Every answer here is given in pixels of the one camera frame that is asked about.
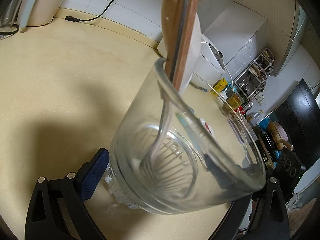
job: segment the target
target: plastic bottle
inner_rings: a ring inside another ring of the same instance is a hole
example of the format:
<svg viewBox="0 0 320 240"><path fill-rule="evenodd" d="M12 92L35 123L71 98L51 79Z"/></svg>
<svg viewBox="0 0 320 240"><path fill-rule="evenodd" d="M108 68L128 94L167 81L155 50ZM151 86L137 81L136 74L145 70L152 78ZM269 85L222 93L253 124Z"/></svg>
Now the plastic bottle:
<svg viewBox="0 0 320 240"><path fill-rule="evenodd" d="M258 123L261 114L263 114L262 110L260 110L259 112L255 112L247 117L247 121L252 127L254 127Z"/></svg>

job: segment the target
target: white appliance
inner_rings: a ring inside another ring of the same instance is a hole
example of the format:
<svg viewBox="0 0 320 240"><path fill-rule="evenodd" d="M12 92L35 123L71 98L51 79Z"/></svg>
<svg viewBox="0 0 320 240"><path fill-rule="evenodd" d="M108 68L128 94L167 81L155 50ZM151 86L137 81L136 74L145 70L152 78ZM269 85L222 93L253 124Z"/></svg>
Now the white appliance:
<svg viewBox="0 0 320 240"><path fill-rule="evenodd" d="M162 57L167 57L167 50L165 48L163 39L160 41L157 49ZM221 68L214 55L214 49L216 49L214 44L204 34L201 34L201 51L194 68L194 72L202 77L210 85L217 82L224 74L224 70ZM192 75L191 82L196 86L209 89L208 85L196 75Z"/></svg>
<svg viewBox="0 0 320 240"><path fill-rule="evenodd" d="M27 26L42 26L51 23L63 0L22 0L17 24L21 29Z"/></svg>

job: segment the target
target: metal dish rack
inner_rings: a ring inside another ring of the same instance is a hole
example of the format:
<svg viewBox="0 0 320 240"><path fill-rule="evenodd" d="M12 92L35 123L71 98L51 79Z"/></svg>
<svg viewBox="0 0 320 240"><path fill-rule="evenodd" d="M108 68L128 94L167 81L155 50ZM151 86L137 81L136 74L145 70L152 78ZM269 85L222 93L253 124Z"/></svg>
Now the metal dish rack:
<svg viewBox="0 0 320 240"><path fill-rule="evenodd" d="M265 48L234 80L238 91L245 97L245 112L252 107L252 100L264 90L265 82L273 71L274 59L273 53ZM260 70L259 76L251 70L253 65Z"/></svg>

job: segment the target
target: wooden handle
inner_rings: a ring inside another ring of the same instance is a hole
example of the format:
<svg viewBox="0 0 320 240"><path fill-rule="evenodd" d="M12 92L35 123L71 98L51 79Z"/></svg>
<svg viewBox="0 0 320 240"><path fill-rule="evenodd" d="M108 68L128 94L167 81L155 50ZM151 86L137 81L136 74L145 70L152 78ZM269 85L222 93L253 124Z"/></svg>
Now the wooden handle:
<svg viewBox="0 0 320 240"><path fill-rule="evenodd" d="M282 139L281 142L284 144L284 146L290 150L290 151L293 151L294 148L293 148L293 145L291 145L291 143L288 143L286 140Z"/></svg>
<svg viewBox="0 0 320 240"><path fill-rule="evenodd" d="M165 73L176 90L180 89L190 47L198 0L178 0Z"/></svg>

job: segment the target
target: yellow package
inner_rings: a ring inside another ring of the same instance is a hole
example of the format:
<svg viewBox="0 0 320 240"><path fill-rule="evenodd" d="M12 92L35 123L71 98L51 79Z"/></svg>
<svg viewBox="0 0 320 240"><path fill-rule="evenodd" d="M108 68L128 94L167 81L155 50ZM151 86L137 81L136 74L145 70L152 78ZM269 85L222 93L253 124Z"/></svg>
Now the yellow package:
<svg viewBox="0 0 320 240"><path fill-rule="evenodd" d="M221 90L225 89L225 87L228 85L228 82L223 78L221 79L218 84L216 84L213 88L217 91L220 92ZM214 91L210 92L211 95L213 95L214 97L217 97L217 93Z"/></svg>

